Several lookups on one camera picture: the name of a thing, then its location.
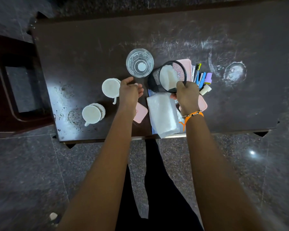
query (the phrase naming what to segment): table surface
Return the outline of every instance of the table surface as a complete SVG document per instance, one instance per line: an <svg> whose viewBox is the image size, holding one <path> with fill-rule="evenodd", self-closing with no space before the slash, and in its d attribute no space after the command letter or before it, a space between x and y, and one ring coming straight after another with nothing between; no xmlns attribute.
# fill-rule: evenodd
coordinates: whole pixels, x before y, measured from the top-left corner
<svg viewBox="0 0 289 231"><path fill-rule="evenodd" d="M105 79L129 76L128 53L145 48L154 67L189 58L212 72L204 116L211 132L275 128L289 75L289 0L241 1L127 14L39 21L32 29L62 142L102 141L118 108L102 92ZM241 76L236 71L243 70ZM136 79L144 84L146 79ZM139 103L147 107L145 90ZM105 118L85 127L82 109L100 103ZM132 136L152 136L149 115Z"/></svg>

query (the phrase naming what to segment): black mesh basket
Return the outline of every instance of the black mesh basket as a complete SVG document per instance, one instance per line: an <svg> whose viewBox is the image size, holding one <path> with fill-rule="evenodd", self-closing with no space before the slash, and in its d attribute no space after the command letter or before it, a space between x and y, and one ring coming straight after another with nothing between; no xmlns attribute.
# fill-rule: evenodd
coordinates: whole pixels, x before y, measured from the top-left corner
<svg viewBox="0 0 289 231"><path fill-rule="evenodd" d="M166 90L161 85L160 72L161 72L162 67L166 66L166 65L172 66L172 68L177 72L179 81L182 81L184 85L186 84L186 70L185 70L184 66L178 61L168 61L165 64L163 64L162 66L154 69L149 74L148 87L149 87L150 90L152 90L154 92L176 93L177 92L177 88L172 88L170 90Z"/></svg>

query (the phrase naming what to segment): black pants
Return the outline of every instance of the black pants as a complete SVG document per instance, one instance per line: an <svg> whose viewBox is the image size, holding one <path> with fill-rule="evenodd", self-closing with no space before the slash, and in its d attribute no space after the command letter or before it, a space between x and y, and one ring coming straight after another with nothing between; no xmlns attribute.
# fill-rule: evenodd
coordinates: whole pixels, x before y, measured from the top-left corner
<svg viewBox="0 0 289 231"><path fill-rule="evenodd" d="M147 172L144 186L149 201L149 218L139 216L127 166L116 230L165 228L203 230L197 215L168 176L155 140L146 140Z"/></svg>

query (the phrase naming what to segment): water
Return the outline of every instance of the water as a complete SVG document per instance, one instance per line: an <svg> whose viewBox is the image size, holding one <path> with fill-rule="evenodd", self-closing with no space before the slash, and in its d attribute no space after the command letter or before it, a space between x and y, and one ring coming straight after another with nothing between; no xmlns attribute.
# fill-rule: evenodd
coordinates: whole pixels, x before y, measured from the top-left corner
<svg viewBox="0 0 289 231"><path fill-rule="evenodd" d="M126 68L129 73L138 78L148 76L153 70L154 60L151 53L145 49L132 50L126 59Z"/></svg>

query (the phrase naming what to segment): white mug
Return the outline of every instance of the white mug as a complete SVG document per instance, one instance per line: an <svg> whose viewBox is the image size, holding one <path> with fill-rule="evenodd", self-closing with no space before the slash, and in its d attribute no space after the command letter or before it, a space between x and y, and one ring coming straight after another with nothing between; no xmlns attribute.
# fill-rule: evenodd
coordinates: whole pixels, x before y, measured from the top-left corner
<svg viewBox="0 0 289 231"><path fill-rule="evenodd" d="M86 121L85 126L99 122L105 117L105 114L106 110L101 104L93 103L86 106L82 112L83 119Z"/></svg>
<svg viewBox="0 0 289 231"><path fill-rule="evenodd" d="M121 81L117 78L108 78L102 84L102 91L105 96L115 98L113 104L117 103L117 97L119 97L120 83Z"/></svg>

